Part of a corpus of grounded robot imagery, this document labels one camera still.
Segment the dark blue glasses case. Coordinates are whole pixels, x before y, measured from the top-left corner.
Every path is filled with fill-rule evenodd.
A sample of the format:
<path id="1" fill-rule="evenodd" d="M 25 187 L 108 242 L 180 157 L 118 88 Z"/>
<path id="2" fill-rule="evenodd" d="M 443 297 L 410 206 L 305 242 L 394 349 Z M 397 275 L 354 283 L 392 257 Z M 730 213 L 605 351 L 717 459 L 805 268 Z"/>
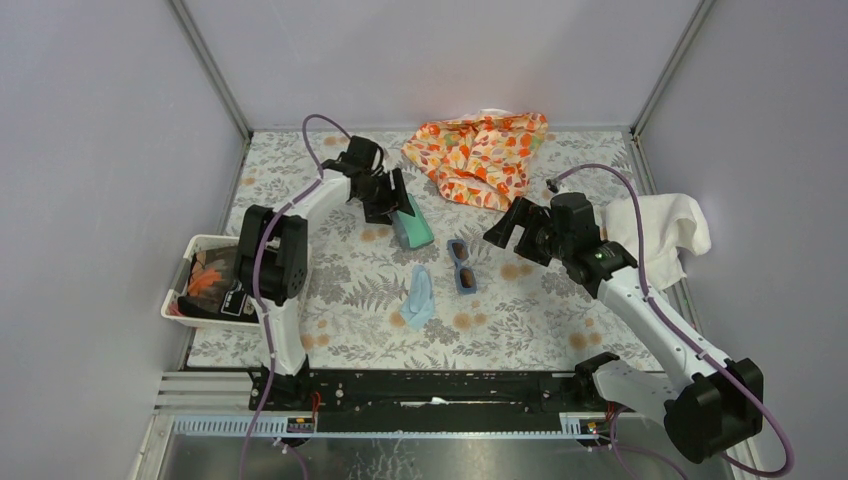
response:
<path id="1" fill-rule="evenodd" d="M 392 227 L 399 245 L 404 250 L 418 250 L 434 242 L 434 234 L 415 198 L 407 195 L 413 214 L 397 210 L 390 214 Z"/>

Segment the blue frame sunglasses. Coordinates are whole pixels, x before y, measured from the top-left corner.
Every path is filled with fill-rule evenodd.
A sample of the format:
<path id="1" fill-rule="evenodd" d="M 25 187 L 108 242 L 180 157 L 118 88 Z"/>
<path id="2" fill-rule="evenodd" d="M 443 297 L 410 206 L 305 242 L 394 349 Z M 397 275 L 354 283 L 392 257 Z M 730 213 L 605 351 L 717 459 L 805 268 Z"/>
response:
<path id="1" fill-rule="evenodd" d="M 474 271 L 468 265 L 470 252 L 466 242 L 451 239 L 447 242 L 447 250 L 454 264 L 457 292 L 461 295 L 476 293 L 478 284 Z"/>

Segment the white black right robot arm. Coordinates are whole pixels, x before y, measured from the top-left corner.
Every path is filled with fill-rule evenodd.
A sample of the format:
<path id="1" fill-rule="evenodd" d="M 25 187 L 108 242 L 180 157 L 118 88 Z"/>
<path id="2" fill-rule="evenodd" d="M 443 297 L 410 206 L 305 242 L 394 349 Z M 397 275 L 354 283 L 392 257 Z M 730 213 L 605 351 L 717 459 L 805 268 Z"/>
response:
<path id="1" fill-rule="evenodd" d="M 601 238 L 582 193 L 556 195 L 549 206 L 517 198 L 484 235 L 503 248 L 523 229 L 514 251 L 547 266 L 558 260 L 569 278 L 615 313 L 659 362 L 666 376 L 637 371 L 612 354 L 576 367 L 575 402 L 597 412 L 610 401 L 662 425 L 680 454 L 704 460 L 759 434 L 763 374 L 749 359 L 732 360 L 700 336 L 653 287 L 644 287 L 636 259 Z"/>

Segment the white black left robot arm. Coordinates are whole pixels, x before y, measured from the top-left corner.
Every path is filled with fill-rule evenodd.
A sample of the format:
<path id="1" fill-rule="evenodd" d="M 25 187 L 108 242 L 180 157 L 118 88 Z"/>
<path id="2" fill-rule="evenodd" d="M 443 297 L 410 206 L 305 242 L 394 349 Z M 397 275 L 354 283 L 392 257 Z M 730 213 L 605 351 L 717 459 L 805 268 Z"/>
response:
<path id="1" fill-rule="evenodd" d="M 244 213 L 233 271 L 256 309 L 268 349 L 263 367 L 272 398 L 288 411 L 309 401 L 307 354 L 300 339 L 299 296 L 309 274 L 310 237 L 325 218 L 351 200 L 369 223 L 392 225 L 414 217 L 400 169 L 383 167 L 385 151 L 360 136 L 281 207 L 250 206 Z"/>

